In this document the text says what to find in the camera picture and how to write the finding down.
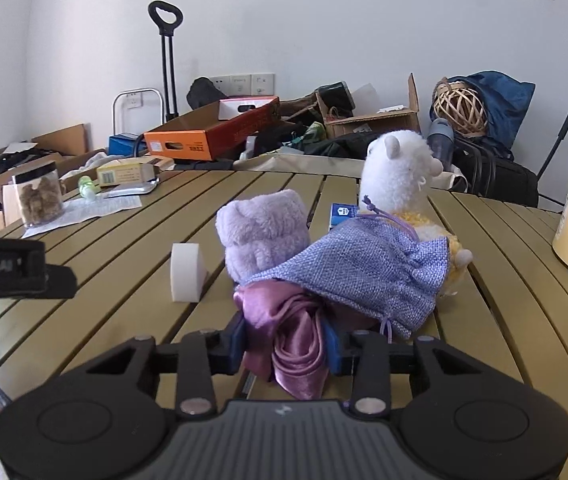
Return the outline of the orange shoe box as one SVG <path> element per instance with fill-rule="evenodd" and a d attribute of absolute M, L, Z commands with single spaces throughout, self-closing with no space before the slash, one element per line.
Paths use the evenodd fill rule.
<path fill-rule="evenodd" d="M 213 102 L 144 133 L 150 154 L 211 162 L 281 119 L 277 96 Z"/>

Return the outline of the small blue card box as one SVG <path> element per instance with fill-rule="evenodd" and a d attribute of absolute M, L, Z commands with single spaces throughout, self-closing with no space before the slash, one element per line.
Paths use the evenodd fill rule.
<path fill-rule="evenodd" d="M 332 203 L 329 211 L 328 229 L 332 230 L 340 223 L 355 218 L 360 212 L 357 204 Z"/>

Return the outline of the grey water bottle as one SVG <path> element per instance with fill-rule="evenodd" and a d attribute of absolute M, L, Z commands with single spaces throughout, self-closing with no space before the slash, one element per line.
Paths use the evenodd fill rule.
<path fill-rule="evenodd" d="M 451 171 L 455 134 L 445 118 L 436 118 L 430 125 L 426 141 L 433 157 L 439 159 L 444 171 Z"/>

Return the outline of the purple satin cloth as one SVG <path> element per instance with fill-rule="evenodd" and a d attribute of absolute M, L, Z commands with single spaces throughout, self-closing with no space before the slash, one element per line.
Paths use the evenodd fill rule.
<path fill-rule="evenodd" d="M 244 367 L 263 380 L 275 379 L 298 400 L 322 396 L 328 376 L 323 318 L 346 330 L 375 325 L 348 306 L 284 281 L 239 286 L 234 301 L 247 323 Z"/>

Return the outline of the yellow flat carton box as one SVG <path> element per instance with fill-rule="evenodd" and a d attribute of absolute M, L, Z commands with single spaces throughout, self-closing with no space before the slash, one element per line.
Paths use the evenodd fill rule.
<path fill-rule="evenodd" d="M 147 158 L 124 158 L 98 167 L 98 185 L 113 188 L 121 184 L 139 184 L 154 180 L 159 170 Z"/>

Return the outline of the lavender woven drawstring pouch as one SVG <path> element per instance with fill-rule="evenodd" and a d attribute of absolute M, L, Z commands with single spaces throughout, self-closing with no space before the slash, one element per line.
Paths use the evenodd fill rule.
<path fill-rule="evenodd" d="M 436 307 L 449 263 L 446 237 L 422 242 L 383 218 L 363 214 L 247 282 L 296 284 L 407 338 Z"/>

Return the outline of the black suitcase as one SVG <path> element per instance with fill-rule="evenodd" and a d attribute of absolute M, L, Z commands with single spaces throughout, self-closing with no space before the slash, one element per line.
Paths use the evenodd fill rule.
<path fill-rule="evenodd" d="M 452 162 L 468 182 L 467 193 L 522 206 L 538 206 L 538 177 L 517 162 L 500 158 L 489 148 L 458 134 Z"/>

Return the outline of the lavender fluffy plush cloth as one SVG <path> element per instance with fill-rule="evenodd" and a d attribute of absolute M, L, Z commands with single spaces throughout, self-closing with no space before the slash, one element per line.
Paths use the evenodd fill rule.
<path fill-rule="evenodd" d="M 215 216 L 225 266 L 235 283 L 274 268 L 310 245 L 308 209 L 294 190 L 233 200 Z"/>

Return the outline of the woven rattan ball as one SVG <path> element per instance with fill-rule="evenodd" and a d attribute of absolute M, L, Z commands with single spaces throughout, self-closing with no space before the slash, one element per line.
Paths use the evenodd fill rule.
<path fill-rule="evenodd" d="M 479 93 L 464 81 L 442 78 L 434 87 L 432 111 L 448 121 L 452 129 L 466 138 L 479 138 L 488 132 L 488 115 Z"/>

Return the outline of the clear jar with snacks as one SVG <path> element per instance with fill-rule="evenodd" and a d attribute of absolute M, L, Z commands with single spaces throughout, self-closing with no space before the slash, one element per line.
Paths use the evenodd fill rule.
<path fill-rule="evenodd" d="M 63 193 L 56 162 L 14 174 L 20 216 L 27 228 L 42 226 L 63 213 Z"/>

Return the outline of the white wall socket strip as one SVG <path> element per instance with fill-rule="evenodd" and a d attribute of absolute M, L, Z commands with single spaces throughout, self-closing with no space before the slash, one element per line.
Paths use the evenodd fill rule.
<path fill-rule="evenodd" d="M 275 95 L 275 75 L 272 73 L 210 76 L 209 79 L 226 96 Z"/>

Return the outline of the blue storage crate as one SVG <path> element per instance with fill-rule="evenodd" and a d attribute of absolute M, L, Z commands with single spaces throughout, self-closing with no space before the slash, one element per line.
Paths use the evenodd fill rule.
<path fill-rule="evenodd" d="M 138 157 L 147 152 L 144 134 L 118 133 L 109 136 L 107 153 L 124 157 Z"/>

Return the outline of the white alpaca plush toy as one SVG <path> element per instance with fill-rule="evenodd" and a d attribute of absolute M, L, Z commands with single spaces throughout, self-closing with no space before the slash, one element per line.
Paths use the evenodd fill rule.
<path fill-rule="evenodd" d="M 458 238 L 427 217 L 427 195 L 432 179 L 443 165 L 433 156 L 417 132 L 397 130 L 383 134 L 367 148 L 360 179 L 360 210 L 366 214 L 387 214 L 411 226 L 418 240 L 448 241 L 448 273 L 440 290 L 442 296 L 456 294 L 458 284 L 474 256 Z"/>

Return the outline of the dark blue bag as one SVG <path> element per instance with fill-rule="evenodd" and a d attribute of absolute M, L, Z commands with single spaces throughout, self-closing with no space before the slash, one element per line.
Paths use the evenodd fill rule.
<path fill-rule="evenodd" d="M 528 113 L 535 84 L 521 82 L 497 70 L 482 70 L 468 76 L 453 76 L 478 93 L 486 114 L 484 145 L 500 158 L 512 162 L 512 146 Z"/>

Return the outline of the white paper sheet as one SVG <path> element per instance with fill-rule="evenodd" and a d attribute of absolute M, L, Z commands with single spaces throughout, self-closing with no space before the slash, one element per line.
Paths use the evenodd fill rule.
<path fill-rule="evenodd" d="M 34 237 L 43 233 L 64 228 L 65 226 L 74 226 L 86 220 L 102 218 L 116 212 L 136 209 L 142 206 L 142 200 L 139 196 L 124 197 L 96 197 L 94 200 L 85 200 L 77 198 L 76 200 L 68 200 L 64 203 L 62 214 L 44 224 L 42 226 L 32 226 L 27 228 L 22 238 Z"/>

